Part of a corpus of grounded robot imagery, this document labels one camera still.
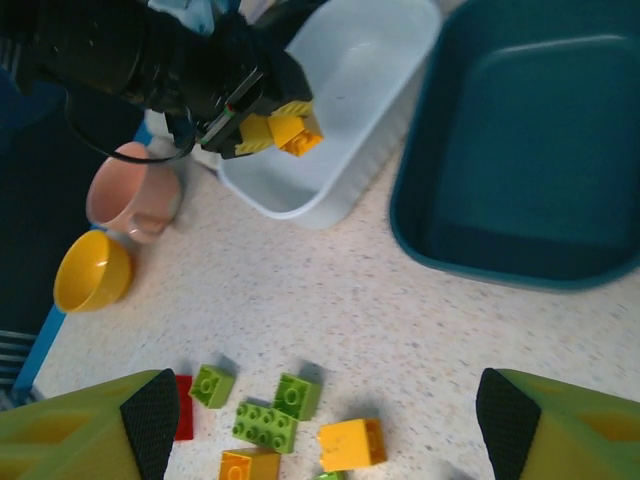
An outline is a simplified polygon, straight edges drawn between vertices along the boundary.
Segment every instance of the speckled countertop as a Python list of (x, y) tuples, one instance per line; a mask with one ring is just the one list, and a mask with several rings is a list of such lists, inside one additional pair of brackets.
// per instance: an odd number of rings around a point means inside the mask
[(389, 461), (353, 480), (493, 478), (475, 419), (485, 367), (640, 400), (640, 274), (574, 295), (486, 285), (424, 268), (389, 230), (398, 155), (352, 215), (322, 232), (269, 220), (192, 165), (176, 226), (139, 256), (128, 297), (70, 315), (36, 379), (47, 397), (145, 369), (237, 369), (228, 406), (196, 408), (166, 478), (217, 478), (234, 406), (269, 401), (282, 372), (323, 381), (281, 480), (318, 472), (321, 424), (381, 418)]

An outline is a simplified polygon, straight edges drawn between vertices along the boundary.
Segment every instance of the green lego brick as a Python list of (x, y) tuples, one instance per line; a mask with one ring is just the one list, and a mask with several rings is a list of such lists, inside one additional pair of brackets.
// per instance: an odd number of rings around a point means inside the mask
[(243, 402), (236, 410), (233, 436), (278, 453), (293, 452), (298, 422), (274, 410)]
[(330, 472), (323, 473), (319, 477), (316, 477), (315, 480), (346, 480), (346, 478), (344, 472)]
[(236, 379), (221, 368), (202, 365), (193, 381), (189, 396), (207, 408), (222, 408)]
[(311, 420), (318, 408), (322, 387), (283, 373), (273, 408), (299, 422)]

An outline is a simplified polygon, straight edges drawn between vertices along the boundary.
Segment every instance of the white plastic bin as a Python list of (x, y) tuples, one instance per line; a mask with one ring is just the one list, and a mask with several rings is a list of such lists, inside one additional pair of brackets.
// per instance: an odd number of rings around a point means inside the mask
[(263, 214), (323, 229), (346, 217), (406, 133), (440, 30), (429, 0), (331, 0), (288, 48), (325, 140), (297, 158), (271, 147), (226, 160), (222, 181)]

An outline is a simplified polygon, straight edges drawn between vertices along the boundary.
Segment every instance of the yellow bowl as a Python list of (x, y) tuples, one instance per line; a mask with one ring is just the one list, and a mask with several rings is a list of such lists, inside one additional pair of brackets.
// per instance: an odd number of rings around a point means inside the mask
[(66, 313), (91, 312), (122, 298), (131, 284), (131, 258), (100, 230), (82, 235), (62, 259), (53, 298)]

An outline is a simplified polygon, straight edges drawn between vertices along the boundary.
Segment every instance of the pink mug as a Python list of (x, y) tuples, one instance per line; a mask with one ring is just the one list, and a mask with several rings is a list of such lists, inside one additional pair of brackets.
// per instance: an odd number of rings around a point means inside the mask
[[(118, 148), (130, 157), (149, 158), (141, 143)], [(139, 243), (157, 240), (180, 207), (182, 189), (167, 165), (137, 165), (108, 158), (98, 170), (87, 195), (91, 223), (129, 235)]]

